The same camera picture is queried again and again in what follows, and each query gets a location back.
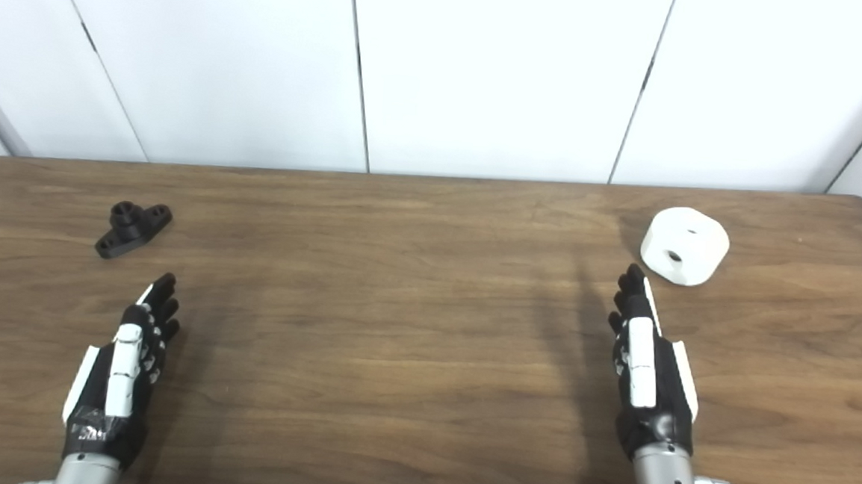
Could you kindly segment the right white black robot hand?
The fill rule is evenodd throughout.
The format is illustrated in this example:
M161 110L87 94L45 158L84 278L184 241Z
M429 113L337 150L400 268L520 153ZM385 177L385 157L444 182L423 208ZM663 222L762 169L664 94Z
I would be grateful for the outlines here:
M686 347L665 337L653 288L638 264L629 264L617 283L608 322L621 398L619 444L628 458L651 444L692 455L699 402Z

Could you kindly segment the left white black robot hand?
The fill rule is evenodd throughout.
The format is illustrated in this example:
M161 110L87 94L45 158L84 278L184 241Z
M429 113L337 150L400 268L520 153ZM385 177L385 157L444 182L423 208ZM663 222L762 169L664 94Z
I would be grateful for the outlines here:
M149 433L147 411L179 332L176 275L164 273L127 305L103 347L86 349L62 408L63 457L107 456L128 469Z

